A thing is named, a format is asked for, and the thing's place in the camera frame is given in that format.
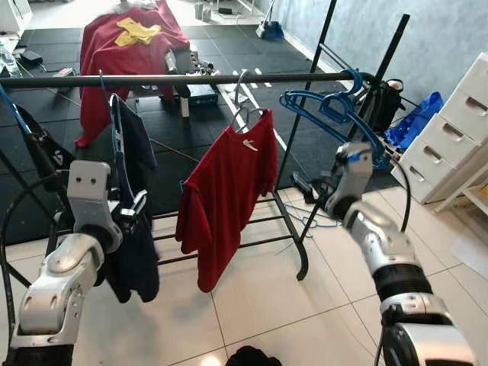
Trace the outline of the blue plastic hanger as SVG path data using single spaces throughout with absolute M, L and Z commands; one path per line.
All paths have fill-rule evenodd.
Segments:
M 296 113 L 297 117 L 303 117 L 307 120 L 310 120 L 311 122 L 313 122 L 314 125 L 317 125 L 321 129 L 324 129 L 325 132 L 335 137 L 339 142 L 351 143 L 352 140 L 349 139 L 349 137 L 345 137 L 338 130 L 332 129 L 332 127 L 329 126 L 327 122 L 319 119 L 315 114 L 313 114 L 313 112 L 307 111 L 306 108 L 300 105 L 300 98 L 302 98 L 302 100 L 307 100 L 308 98 L 310 98 L 310 100 L 320 101 L 320 108 L 322 104 L 321 98 L 323 97 L 324 95 L 320 93 L 313 93 L 313 91 L 292 90 L 286 91 L 285 93 L 280 95 L 279 104 L 281 104 L 282 107 L 289 109 L 289 111 Z M 332 120 L 332 122 L 335 122 L 335 120 L 328 118 L 324 114 L 322 115 L 327 119 Z M 386 150 L 384 149 L 383 144 L 381 144 L 380 142 L 380 137 L 376 136 L 376 133 L 373 132 L 369 124 L 364 121 L 364 124 L 361 127 L 356 124 L 352 124 L 352 126 L 355 126 L 355 128 L 359 129 L 359 131 L 363 133 L 363 136 L 366 137 L 366 143 L 370 144 L 371 149 L 374 153 L 372 156 L 373 167 L 376 169 L 384 169 L 390 167 L 390 160 L 387 159 Z
M 100 84 L 104 99 L 107 101 L 109 112 L 109 130 L 111 130 L 111 147 L 114 157 L 113 168 L 115 170 L 115 191 L 117 191 L 117 198 L 125 198 L 126 192 L 131 191 L 126 177 L 126 165 L 124 161 L 124 142 L 122 133 L 118 124 L 118 112 L 116 111 L 115 101 L 117 95 L 108 93 L 108 87 L 105 84 L 104 73 L 98 70 L 98 77 L 100 77 Z
M 13 114 L 14 117 L 18 115 L 17 108 L 15 108 L 15 104 L 11 100 L 10 95 L 7 93 L 3 84 L 0 84 L 0 101 L 4 102 L 4 105 L 6 105 L 6 108 L 11 111 L 11 114 Z
M 321 98 L 322 104 L 319 111 L 335 122 L 356 124 L 361 127 L 364 121 L 355 110 L 355 96 L 362 89 L 364 78 L 358 69 L 344 69 L 342 73 L 352 77 L 352 87 L 348 91 L 324 95 Z

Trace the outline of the grey plastic hanger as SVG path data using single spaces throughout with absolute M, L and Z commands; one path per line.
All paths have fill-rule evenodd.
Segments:
M 243 70 L 238 76 L 237 83 L 233 85 L 233 97 L 231 104 L 234 107 L 233 117 L 231 117 L 230 126 L 236 127 L 235 133 L 247 132 L 251 125 L 251 116 L 257 115 L 258 118 L 268 115 L 267 108 L 259 107 L 258 102 L 254 100 L 249 89 L 245 86 L 243 79 L 251 75 L 250 70 Z

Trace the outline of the dark navy t-shirt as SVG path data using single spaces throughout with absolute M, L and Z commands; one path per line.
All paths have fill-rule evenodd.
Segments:
M 125 198 L 119 200 L 129 206 L 138 191 L 149 189 L 149 179 L 158 163 L 143 119 L 119 95 L 115 107 L 124 142 L 126 177 L 131 188 Z M 152 227 L 149 205 L 146 205 L 137 227 L 132 233 L 123 234 L 118 249 L 107 255 L 105 279 L 120 303 L 129 302 L 133 294 L 148 303 L 159 293 L 159 255 Z

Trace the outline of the wooden pallet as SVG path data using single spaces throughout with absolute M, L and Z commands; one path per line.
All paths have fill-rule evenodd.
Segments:
M 397 147 L 393 144 L 388 143 L 387 140 L 385 140 L 383 137 L 380 138 L 380 142 L 381 144 L 383 144 L 383 147 L 386 150 L 386 156 L 388 160 L 390 160 L 391 162 L 398 162 L 401 160 L 403 156 L 403 152 L 401 150 L 397 149 Z

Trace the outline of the red t-shirt white logo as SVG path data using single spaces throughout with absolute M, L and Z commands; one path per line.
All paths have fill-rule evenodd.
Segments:
M 227 126 L 182 185 L 175 240 L 181 253 L 197 255 L 203 293 L 215 289 L 240 247 L 259 196 L 275 188 L 275 135 L 271 109 L 246 132 Z

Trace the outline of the black backpack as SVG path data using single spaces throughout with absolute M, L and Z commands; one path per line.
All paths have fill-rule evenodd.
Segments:
M 384 81 L 376 88 L 368 115 L 368 123 L 375 133 L 387 131 L 397 109 L 405 109 L 401 101 L 403 90 L 404 83 L 397 78 Z

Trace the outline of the blue bag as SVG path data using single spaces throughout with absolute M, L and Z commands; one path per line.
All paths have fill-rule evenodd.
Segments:
M 442 110 L 444 99 L 439 91 L 434 91 L 424 101 L 386 132 L 387 142 L 397 149 L 406 150 L 417 139 L 429 121 Z

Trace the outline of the white drawer cabinet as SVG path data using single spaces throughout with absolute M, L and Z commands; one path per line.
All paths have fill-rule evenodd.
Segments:
M 487 166 L 487 73 L 488 53 L 481 53 L 401 157 L 419 203 L 453 197 Z

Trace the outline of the dark red cloth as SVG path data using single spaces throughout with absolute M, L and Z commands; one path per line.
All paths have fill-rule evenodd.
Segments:
M 114 39 L 122 29 L 116 22 L 132 18 L 144 27 L 159 24 L 162 28 L 150 45 L 119 47 Z M 105 14 L 98 15 L 83 30 L 80 49 L 80 75 L 165 75 L 169 74 L 166 55 L 171 50 L 191 45 L 166 0 L 133 0 Z M 101 86 L 81 88 L 80 124 L 82 135 L 75 146 L 84 149 L 107 128 L 109 112 Z

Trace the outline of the black metal clothes rack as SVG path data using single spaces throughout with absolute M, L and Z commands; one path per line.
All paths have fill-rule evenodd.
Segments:
M 324 22 L 323 28 L 320 32 L 319 44 L 315 49 L 315 55 L 313 58 L 313 65 L 311 66 L 310 73 L 304 74 L 271 74 L 271 75 L 249 75 L 246 76 L 243 81 L 247 82 L 306 82 L 306 88 L 303 90 L 307 90 L 311 84 L 314 82 L 331 82 L 331 81 L 339 81 L 339 80 L 351 80 L 352 77 L 348 74 L 339 72 L 339 73 L 315 73 L 316 67 L 318 67 L 318 59 L 320 56 L 321 51 L 327 48 L 324 44 L 328 28 L 330 27 L 332 21 L 332 14 L 334 14 L 336 6 L 336 0 L 331 0 L 328 13 L 326 15 L 326 21 Z M 407 24 L 410 21 L 410 14 L 402 14 L 400 23 L 397 25 L 395 32 L 393 34 L 393 38 L 390 40 L 390 45 L 387 46 L 387 51 L 384 53 L 384 58 L 381 59 L 379 69 L 379 75 L 373 75 L 368 72 L 362 72 L 362 76 L 364 78 L 364 84 L 369 84 L 369 88 L 367 88 L 366 93 L 363 94 L 364 100 L 363 107 L 357 112 L 359 117 L 362 117 L 367 113 L 366 105 L 372 102 L 374 93 L 377 87 L 379 87 L 380 83 L 383 83 L 384 80 L 381 80 L 381 77 L 384 76 L 384 73 L 387 72 L 388 66 L 390 65 L 390 61 L 393 59 L 393 54 L 395 50 L 400 45 L 400 40 L 403 38 L 404 31 L 406 30 Z M 229 85 L 237 83 L 238 76 L 233 75 L 111 75 L 109 77 L 108 84 L 109 86 L 140 86 L 142 84 L 147 85 L 158 85 L 158 86 L 188 86 L 188 85 Z M 98 76 L 76 76 L 76 77 L 65 77 L 65 78 L 0 78 L 0 84 L 3 86 L 9 86 L 10 88 L 26 88 L 26 87 L 55 87 L 55 86 L 70 86 L 70 87 L 89 87 L 95 86 L 95 83 L 100 84 L 100 77 Z M 304 107 L 306 102 L 301 101 L 300 105 Z M 297 133 L 297 125 L 300 122 L 302 117 L 297 117 L 293 122 L 293 130 L 290 134 L 288 139 L 288 143 L 282 144 L 283 149 L 285 151 L 283 159 L 287 161 L 289 156 L 291 155 L 291 147 L 292 142 L 295 140 L 295 136 Z M 355 135 L 355 129 L 351 128 L 351 133 L 348 134 L 349 139 L 351 139 Z M 359 143 L 366 143 L 366 137 L 363 136 L 363 142 Z M 55 239 L 58 235 L 63 235 L 69 233 L 70 230 L 56 230 L 59 229 L 60 223 L 56 218 L 53 216 L 52 213 L 47 213 L 46 207 L 44 203 L 40 201 L 38 196 L 34 193 L 35 185 L 29 185 L 27 182 L 21 177 L 21 174 L 15 171 L 13 164 L 8 159 L 4 151 L 0 149 L 0 162 L 7 168 L 9 174 L 13 175 L 15 181 L 21 186 L 21 191 L 18 192 L 18 196 L 11 200 L 11 204 L 7 206 L 7 210 L 2 216 L 4 220 L 10 220 L 13 217 L 14 210 L 18 208 L 18 205 L 21 204 L 22 199 L 24 196 L 29 196 L 34 203 L 41 209 L 44 210 L 47 220 L 51 222 L 51 233 L 49 238 L 51 240 Z M 297 280 L 302 281 L 307 276 L 308 272 L 308 254 L 306 246 L 304 246 L 304 238 L 306 238 L 306 234 L 308 234 L 308 230 L 310 229 L 310 224 L 313 222 L 314 217 L 317 215 L 320 206 L 316 205 L 315 209 L 311 211 L 310 216 L 306 222 L 306 226 L 304 227 L 304 231 L 299 234 L 297 233 L 296 227 L 293 226 L 291 218 L 288 216 L 289 210 L 285 207 L 284 202 L 281 199 L 281 195 L 278 193 L 278 183 L 274 185 L 273 191 L 271 191 L 272 199 L 269 200 L 271 202 L 275 202 L 278 206 L 280 212 L 284 215 L 278 215 L 275 217 L 266 217 L 266 219 L 260 220 L 253 220 L 250 223 L 257 223 L 257 222 L 265 222 L 266 220 L 277 220 L 282 219 L 286 224 L 287 229 L 289 229 L 290 236 L 279 236 L 271 239 L 266 239 L 258 242 L 250 242 L 246 244 L 241 244 L 240 248 L 246 248 L 251 246 L 258 246 L 262 244 L 266 244 L 268 242 L 274 242 L 282 239 L 292 239 L 294 242 L 294 247 L 297 250 L 297 254 L 300 257 L 300 269 L 297 272 Z M 268 199 L 265 200 L 258 200 L 259 203 L 268 202 Z M 0 254 L 5 254 L 5 250 L 7 247 L 7 235 L 5 230 L 7 230 L 9 226 L 8 222 L 4 222 L 0 224 Z

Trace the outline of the blue dustpan with broom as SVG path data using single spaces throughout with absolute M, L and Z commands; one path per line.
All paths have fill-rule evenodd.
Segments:
M 278 21 L 272 20 L 273 10 L 275 9 L 275 2 L 277 0 L 271 0 L 271 4 L 268 7 L 268 11 L 259 22 L 257 28 L 255 29 L 255 35 L 259 39 L 264 40 L 280 40 L 284 38 L 284 32 Z

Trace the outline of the black robot foot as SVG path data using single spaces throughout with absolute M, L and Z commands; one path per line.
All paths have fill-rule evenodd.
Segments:
M 264 353 L 254 346 L 244 345 L 229 356 L 223 366 L 283 366 L 275 356 Z

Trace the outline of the yellow cloth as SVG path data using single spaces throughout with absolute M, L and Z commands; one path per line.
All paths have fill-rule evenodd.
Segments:
M 160 34 L 162 28 L 159 24 L 151 25 L 151 27 L 144 27 L 140 22 L 132 18 L 125 18 L 124 20 L 116 22 L 116 27 L 122 29 L 114 42 L 119 47 L 131 46 L 134 44 L 150 45 L 156 35 Z

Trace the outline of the clear water bottle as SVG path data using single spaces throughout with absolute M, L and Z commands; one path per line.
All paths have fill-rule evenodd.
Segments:
M 7 42 L 3 38 L 0 38 L 0 64 L 3 65 L 10 78 L 22 77 L 20 66 L 18 66 L 13 52 L 8 48 Z

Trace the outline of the white wooden frame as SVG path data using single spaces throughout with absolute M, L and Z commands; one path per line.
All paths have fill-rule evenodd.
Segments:
M 435 207 L 437 213 L 454 206 L 454 202 L 460 198 L 466 198 L 471 204 L 477 206 L 484 215 L 488 215 L 488 175 L 487 164 L 480 167 L 477 173 L 467 176 L 467 180 L 456 191 L 450 193 L 448 197 Z

